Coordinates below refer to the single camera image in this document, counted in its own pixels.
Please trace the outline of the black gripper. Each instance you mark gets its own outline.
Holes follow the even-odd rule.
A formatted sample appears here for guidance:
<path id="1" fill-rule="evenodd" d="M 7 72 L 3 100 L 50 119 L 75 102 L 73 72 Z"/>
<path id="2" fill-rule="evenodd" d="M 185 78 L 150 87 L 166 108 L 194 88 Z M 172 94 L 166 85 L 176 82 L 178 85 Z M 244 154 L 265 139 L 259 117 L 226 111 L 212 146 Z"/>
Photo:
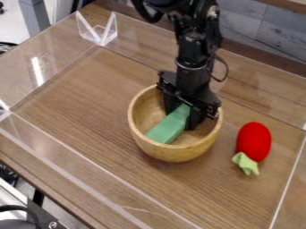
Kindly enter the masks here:
<path id="1" fill-rule="evenodd" d="M 177 62 L 177 72 L 160 71 L 157 88 L 165 95 L 165 112 L 170 115 L 186 104 L 190 107 L 188 130 L 194 130 L 206 117 L 216 119 L 221 100 L 210 89 L 214 62 L 201 67 L 185 66 Z"/>

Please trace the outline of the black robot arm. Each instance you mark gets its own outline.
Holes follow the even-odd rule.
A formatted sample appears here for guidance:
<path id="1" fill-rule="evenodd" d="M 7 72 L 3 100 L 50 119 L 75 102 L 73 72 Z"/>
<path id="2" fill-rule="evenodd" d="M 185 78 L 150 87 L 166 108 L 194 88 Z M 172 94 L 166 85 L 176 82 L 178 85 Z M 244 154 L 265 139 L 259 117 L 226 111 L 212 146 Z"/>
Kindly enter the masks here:
<path id="1" fill-rule="evenodd" d="M 222 44 L 218 0 L 132 0 L 144 19 L 157 23 L 165 16 L 174 23 L 177 70 L 161 71 L 157 82 L 165 94 L 165 111 L 188 106 L 185 128 L 193 130 L 209 117 L 218 117 L 221 100 L 210 89 L 217 51 Z"/>

